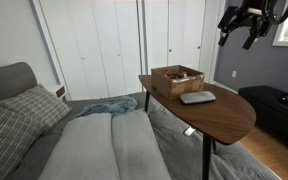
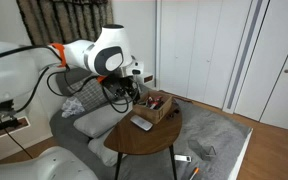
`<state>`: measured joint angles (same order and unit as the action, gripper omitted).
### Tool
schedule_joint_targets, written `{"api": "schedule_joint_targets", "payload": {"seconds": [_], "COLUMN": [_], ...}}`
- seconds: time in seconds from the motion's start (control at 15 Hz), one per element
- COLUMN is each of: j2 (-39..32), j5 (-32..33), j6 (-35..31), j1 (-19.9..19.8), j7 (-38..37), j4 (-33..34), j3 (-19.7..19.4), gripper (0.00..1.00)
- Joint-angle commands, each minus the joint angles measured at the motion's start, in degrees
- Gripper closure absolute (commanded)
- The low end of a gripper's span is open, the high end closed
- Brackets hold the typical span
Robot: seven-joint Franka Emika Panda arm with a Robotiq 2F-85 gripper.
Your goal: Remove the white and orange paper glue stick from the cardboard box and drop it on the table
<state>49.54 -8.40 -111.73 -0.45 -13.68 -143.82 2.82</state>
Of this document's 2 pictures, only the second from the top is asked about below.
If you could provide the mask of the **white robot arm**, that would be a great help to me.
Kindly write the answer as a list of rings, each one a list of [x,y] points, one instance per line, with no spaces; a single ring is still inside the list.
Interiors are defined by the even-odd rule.
[[[132,58],[126,30],[118,24],[103,26],[94,42],[81,39],[67,44],[31,46],[0,42],[0,103],[35,90],[45,70],[69,65],[104,77],[133,76],[144,70],[144,64]],[[0,165],[0,180],[98,180],[98,177],[72,152],[55,146],[35,159]]]

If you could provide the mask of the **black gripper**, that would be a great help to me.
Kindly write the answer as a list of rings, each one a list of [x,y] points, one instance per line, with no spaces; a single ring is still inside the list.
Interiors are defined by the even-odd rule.
[[[117,97],[128,95],[133,102],[140,99],[138,83],[132,77],[108,76],[102,81],[102,85]]]

